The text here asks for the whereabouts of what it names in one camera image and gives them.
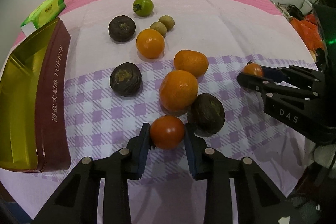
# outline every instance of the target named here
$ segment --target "mandarin orange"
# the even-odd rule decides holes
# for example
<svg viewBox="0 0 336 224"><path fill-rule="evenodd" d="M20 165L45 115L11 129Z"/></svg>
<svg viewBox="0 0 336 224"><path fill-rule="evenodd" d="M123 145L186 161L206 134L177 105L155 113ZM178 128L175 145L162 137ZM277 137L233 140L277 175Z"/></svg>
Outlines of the mandarin orange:
<svg viewBox="0 0 336 224"><path fill-rule="evenodd" d="M166 75L160 86L160 102L168 111L180 111L196 99L198 82L184 70L174 70Z"/></svg>
<svg viewBox="0 0 336 224"><path fill-rule="evenodd" d="M209 61L201 52L181 50L174 57L174 67L186 70L197 78L208 70Z"/></svg>

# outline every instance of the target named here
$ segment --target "orange cherry tomato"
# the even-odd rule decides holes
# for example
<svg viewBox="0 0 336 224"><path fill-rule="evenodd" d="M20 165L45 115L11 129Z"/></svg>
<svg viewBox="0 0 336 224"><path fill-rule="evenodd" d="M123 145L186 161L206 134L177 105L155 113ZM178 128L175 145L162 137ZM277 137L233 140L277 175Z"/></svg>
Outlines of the orange cherry tomato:
<svg viewBox="0 0 336 224"><path fill-rule="evenodd" d="M144 57L155 59L163 52L165 40L158 31L145 29L136 38L136 48Z"/></svg>
<svg viewBox="0 0 336 224"><path fill-rule="evenodd" d="M149 133L158 148L173 149L183 140L184 124L175 116L165 115L152 123Z"/></svg>
<svg viewBox="0 0 336 224"><path fill-rule="evenodd" d="M256 76L264 76L263 69L256 63L250 63L247 64L244 69L243 73L248 73L250 75L256 75Z"/></svg>

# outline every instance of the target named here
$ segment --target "tissue box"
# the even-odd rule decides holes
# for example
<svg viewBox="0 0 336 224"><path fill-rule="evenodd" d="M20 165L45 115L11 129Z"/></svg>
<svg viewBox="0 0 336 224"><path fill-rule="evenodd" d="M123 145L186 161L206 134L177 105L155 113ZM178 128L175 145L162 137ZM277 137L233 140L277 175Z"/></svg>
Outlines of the tissue box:
<svg viewBox="0 0 336 224"><path fill-rule="evenodd" d="M65 8L64 0L46 0L21 24L21 30L28 37L44 24L55 19Z"/></svg>
<svg viewBox="0 0 336 224"><path fill-rule="evenodd" d="M0 168L43 172L70 166L63 104L69 42L56 18L9 55L0 79Z"/></svg>

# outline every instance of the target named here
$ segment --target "tomato stem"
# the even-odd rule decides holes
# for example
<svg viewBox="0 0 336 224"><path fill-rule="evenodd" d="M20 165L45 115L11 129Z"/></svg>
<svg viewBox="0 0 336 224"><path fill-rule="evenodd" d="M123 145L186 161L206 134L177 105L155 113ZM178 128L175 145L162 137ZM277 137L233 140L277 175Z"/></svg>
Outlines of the tomato stem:
<svg viewBox="0 0 336 224"><path fill-rule="evenodd" d="M120 23L119 24L119 27L121 28L121 29L126 29L127 28L127 24L125 23L125 22L123 22L123 23Z"/></svg>
<svg viewBox="0 0 336 224"><path fill-rule="evenodd" d="M154 144L154 142L152 141L152 139L149 137L149 150L153 150L156 148L156 145Z"/></svg>
<svg viewBox="0 0 336 224"><path fill-rule="evenodd" d="M136 11L141 11L141 5L140 4L135 4L133 6L133 11L136 12Z"/></svg>

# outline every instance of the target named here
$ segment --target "green tomato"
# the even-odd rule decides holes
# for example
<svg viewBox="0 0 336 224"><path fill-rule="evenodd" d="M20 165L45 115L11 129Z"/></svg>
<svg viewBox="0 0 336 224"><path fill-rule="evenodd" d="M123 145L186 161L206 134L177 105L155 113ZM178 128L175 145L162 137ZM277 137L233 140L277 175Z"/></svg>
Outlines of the green tomato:
<svg viewBox="0 0 336 224"><path fill-rule="evenodd" d="M141 17L149 16L153 9L154 4L151 0L136 0L133 3L133 12Z"/></svg>

